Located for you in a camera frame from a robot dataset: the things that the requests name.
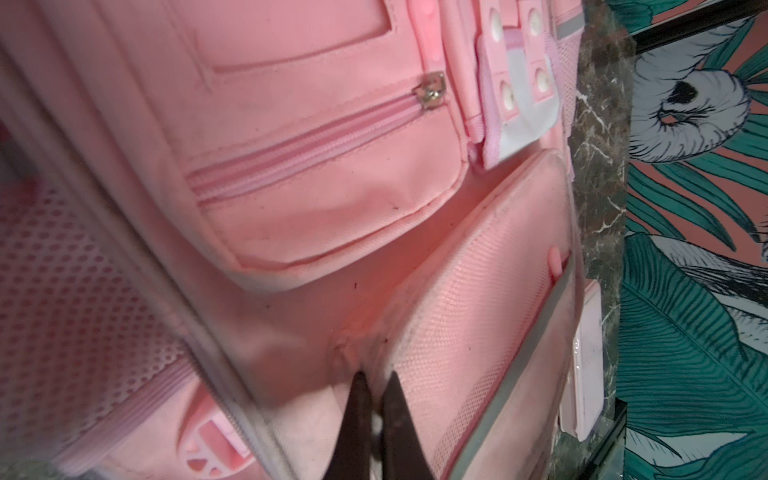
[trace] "pink mesh fabric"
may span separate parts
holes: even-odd
[[[546,475],[552,434],[562,395],[562,376],[571,355],[575,329],[576,282],[552,313],[544,335],[525,365],[515,388],[475,454],[464,478],[499,480]]]
[[[182,355],[49,184],[0,193],[0,292],[6,458],[51,458]]]
[[[563,68],[560,65],[560,51],[558,50],[558,44],[552,38],[550,34],[546,34],[544,37],[544,48],[549,57],[549,61],[552,66],[552,74],[554,75],[554,84],[557,86],[558,91],[563,91]]]
[[[447,258],[409,314],[412,325],[394,355],[438,477],[447,473],[551,289],[550,247],[564,255],[571,249],[562,159],[549,151],[521,169],[457,229],[458,245],[435,254]]]
[[[560,57],[562,88],[560,98],[563,102],[563,123],[565,136],[571,136],[571,125],[576,112],[576,75],[578,70],[578,50],[581,45],[581,33],[579,30],[568,37],[558,40],[558,54]]]

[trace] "metal zipper slider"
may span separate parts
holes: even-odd
[[[422,107],[428,110],[442,105],[445,90],[445,74],[433,71],[424,77],[421,85],[413,89],[413,93],[419,98]]]

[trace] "pink backpack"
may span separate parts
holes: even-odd
[[[397,372],[435,478],[541,478],[584,294],[578,0],[3,2],[0,452],[322,478]],[[380,478],[380,471],[371,475]]]

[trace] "zipper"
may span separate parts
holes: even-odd
[[[412,93],[324,125],[273,147],[194,171],[187,181],[199,205],[274,184],[343,155],[442,104],[445,76],[432,72]]]

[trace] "seam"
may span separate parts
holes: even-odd
[[[378,145],[380,145],[382,143],[387,142],[388,140],[390,140],[395,135],[400,134],[400,133],[402,133],[403,131],[405,131],[405,130],[407,130],[409,128],[415,127],[416,125],[419,125],[419,124],[421,124],[421,123],[423,123],[423,122],[425,122],[425,121],[435,117],[436,114],[440,113],[441,111],[442,111],[442,108],[439,108],[438,110],[434,110],[434,111],[428,112],[426,114],[423,114],[419,118],[416,118],[415,120],[412,120],[409,123],[407,123],[407,124],[405,124],[405,125],[403,125],[401,127],[396,128],[395,130],[389,131],[389,132],[385,133],[384,135],[382,135],[381,137],[378,137],[378,138],[375,138],[374,140],[371,140],[367,144],[361,145],[361,146],[359,146],[359,147],[357,147],[355,149],[352,149],[351,151],[348,151],[348,152],[346,152],[344,154],[341,154],[339,156],[329,158],[326,161],[320,162],[319,164],[315,164],[312,167],[308,167],[308,168],[306,168],[306,169],[304,169],[304,170],[302,170],[302,171],[300,171],[300,172],[298,172],[296,174],[290,175],[290,176],[288,176],[286,178],[283,178],[282,180],[278,180],[277,182],[275,182],[273,184],[265,185],[264,187],[257,188],[256,190],[253,190],[253,191],[248,192],[246,194],[238,195],[236,197],[227,198],[226,200],[222,200],[221,202],[214,202],[214,203],[210,203],[210,204],[205,205],[205,206],[200,206],[200,204],[198,203],[198,206],[199,206],[200,210],[202,210],[203,212],[216,212],[216,211],[223,210],[225,208],[231,207],[232,203],[234,203],[234,202],[239,202],[239,201],[243,201],[243,200],[246,200],[246,199],[253,200],[252,197],[255,197],[262,190],[266,190],[266,189],[271,188],[271,187],[276,187],[278,185],[285,184],[286,182],[294,181],[295,179],[298,179],[298,178],[306,177],[306,176],[310,175],[311,171],[315,170],[316,168],[321,168],[321,167],[323,167],[323,166],[325,166],[327,164],[331,164],[333,162],[345,160],[346,158],[353,157],[355,155],[364,153],[365,151],[370,150],[371,148],[374,148],[374,147],[376,147],[376,146],[378,146]]]
[[[298,68],[306,65],[311,65],[312,63],[323,63],[329,58],[342,56],[342,55],[351,55],[361,50],[365,50],[369,48],[370,45],[372,44],[384,43],[386,41],[390,41],[392,37],[396,36],[399,33],[400,28],[399,28],[397,14],[395,13],[396,11],[395,6],[392,4],[392,0],[383,0],[383,1],[386,6],[387,19],[389,20],[389,29],[387,29],[387,31],[381,35],[377,35],[373,38],[367,38],[362,41],[355,41],[350,45],[344,45],[338,48],[331,47],[327,51],[321,51],[321,52],[303,55],[303,56],[300,55],[298,57],[288,58],[285,60],[272,61],[272,62],[261,64],[261,65],[241,64],[234,67],[223,67],[223,66],[211,65],[210,63],[203,60],[203,58],[198,54],[198,51],[196,48],[192,48],[192,50],[190,51],[190,55],[193,57],[194,62],[196,64],[203,66],[208,71],[208,73],[216,75],[217,77],[220,77],[220,81],[222,83],[228,83],[230,79],[236,80],[242,77],[254,76],[254,75],[262,74],[265,72],[274,73],[282,70],[290,70],[291,68]],[[174,24],[182,23],[175,9],[170,6],[169,8],[171,9],[172,14],[174,16],[174,18],[172,19],[173,20],[172,22]],[[179,35],[179,40],[182,43],[189,44],[191,42],[189,35],[185,31],[179,31],[177,28],[174,28],[174,31],[176,32],[177,35]]]
[[[438,110],[435,110],[433,112],[430,112],[429,114],[427,114],[427,115],[425,115],[425,116],[423,116],[423,117],[421,117],[421,118],[411,122],[410,124],[403,125],[403,127],[401,127],[401,128],[405,128],[405,127],[408,127],[409,125],[413,125],[414,122],[420,121],[423,118],[426,118],[426,117],[430,116],[431,114],[432,115],[437,114],[440,111],[442,111],[442,109],[438,109]],[[463,179],[463,177],[465,175],[465,172],[466,172],[465,165],[467,164],[467,160],[461,154],[458,155],[458,159],[459,159],[459,163],[461,165],[463,165],[463,166],[461,166],[458,169],[458,173],[456,174],[456,178],[453,180],[453,182],[451,183],[450,187],[448,187],[447,189],[443,190],[443,192],[441,192],[440,194],[436,195],[432,200],[430,200],[426,204],[422,205],[417,210],[414,210],[410,214],[407,214],[407,215],[405,215],[403,217],[400,217],[399,219],[394,220],[393,222],[385,225],[384,227],[379,228],[378,230],[375,230],[375,231],[373,231],[371,233],[368,233],[366,235],[363,235],[361,237],[352,239],[349,242],[344,243],[343,245],[339,245],[338,247],[336,247],[334,249],[328,250],[326,252],[319,253],[318,255],[316,255],[314,257],[307,257],[307,258],[303,258],[303,259],[296,260],[296,261],[289,262],[289,263],[278,263],[279,266],[277,268],[269,267],[269,266],[254,266],[253,263],[249,264],[247,261],[244,261],[243,260],[243,255],[235,253],[233,251],[233,249],[230,247],[230,245],[227,243],[227,241],[225,241],[225,239],[222,238],[222,236],[220,235],[220,233],[218,231],[214,230],[214,234],[217,236],[217,238],[220,240],[220,242],[225,247],[227,247],[227,249],[230,251],[230,253],[232,253],[235,256],[235,258],[237,259],[237,262],[239,263],[239,267],[242,269],[242,273],[256,273],[258,271],[271,272],[271,273],[274,273],[274,272],[277,272],[277,271],[287,272],[288,270],[291,270],[291,269],[297,268],[297,267],[312,266],[313,264],[318,264],[319,262],[322,262],[325,259],[333,258],[333,257],[338,256],[339,252],[343,252],[344,250],[348,250],[349,248],[353,247],[356,243],[360,243],[360,242],[362,242],[362,241],[364,241],[366,239],[373,238],[373,237],[375,237],[377,235],[380,235],[382,232],[385,232],[387,230],[392,229],[397,223],[409,221],[409,219],[422,214],[425,210],[428,210],[435,202],[443,201],[443,199],[444,199],[445,195],[447,194],[447,192],[457,188],[457,186],[458,186],[457,183],[461,182],[461,180]],[[316,167],[322,167],[326,163],[327,162],[323,162],[320,165],[316,165]]]
[[[350,98],[348,101],[345,101],[342,104],[336,104],[336,105],[333,105],[332,107],[326,108],[325,110],[317,111],[312,114],[305,115],[301,118],[297,118],[296,120],[291,121],[288,124],[282,125],[278,130],[273,130],[267,134],[260,135],[260,138],[258,140],[263,140],[264,138],[270,138],[270,137],[277,137],[280,135],[280,132],[289,130],[294,127],[298,127],[302,124],[306,124],[309,120],[312,120],[313,118],[322,117],[334,111],[343,111],[344,107],[347,107],[351,104],[355,104],[356,102],[360,101],[363,98],[370,97],[370,96],[375,97],[376,94],[378,94],[380,91],[393,89],[400,86],[401,84],[410,84],[410,83],[412,83],[412,78],[405,78],[398,81],[394,81],[393,83],[390,83],[390,84],[382,85],[381,87],[374,88],[373,90],[368,90],[366,93],[360,94],[354,98]],[[184,158],[184,163],[187,165],[192,163],[199,163],[201,161],[205,161],[206,157],[209,157],[212,154],[217,154],[222,151],[233,150],[234,148],[247,147],[248,145],[253,145],[254,143],[256,143],[256,141],[257,140],[251,139],[251,140],[236,143],[236,144],[228,144],[226,146],[214,148],[213,150],[208,150],[202,154],[196,154],[193,157],[186,157]],[[203,167],[195,167],[192,172],[190,172],[189,174],[184,174],[184,176],[191,175],[192,173],[194,173],[195,171],[201,168]]]

